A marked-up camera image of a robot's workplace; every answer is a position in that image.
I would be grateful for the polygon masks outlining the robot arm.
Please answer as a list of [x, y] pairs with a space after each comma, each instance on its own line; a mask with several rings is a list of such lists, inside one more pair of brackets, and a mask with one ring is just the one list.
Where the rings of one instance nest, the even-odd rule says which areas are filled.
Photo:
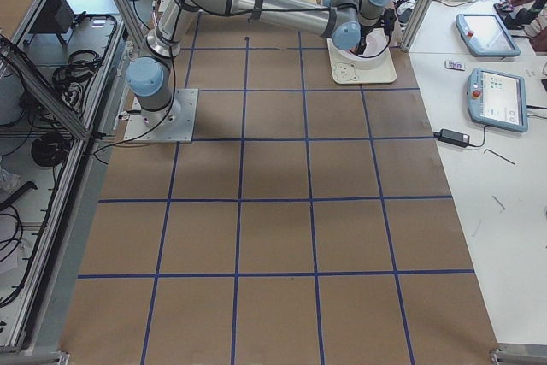
[[247, 15], [252, 20], [286, 26], [328, 38], [338, 50], [362, 56], [368, 35], [382, 28], [391, 36], [395, 14], [391, 0], [170, 0], [144, 42], [146, 55], [132, 62], [126, 81], [140, 104], [144, 126], [152, 130], [179, 113], [169, 87], [170, 64], [180, 40], [197, 13], [219, 17]]

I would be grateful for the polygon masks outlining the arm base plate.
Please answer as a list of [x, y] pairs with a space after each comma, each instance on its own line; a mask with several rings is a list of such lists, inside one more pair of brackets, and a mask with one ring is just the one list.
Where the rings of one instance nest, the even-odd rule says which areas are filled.
[[173, 106], [156, 113], [143, 111], [137, 98], [133, 99], [132, 110], [137, 114], [128, 116], [123, 140], [136, 143], [189, 144], [193, 140], [199, 90], [177, 88]]

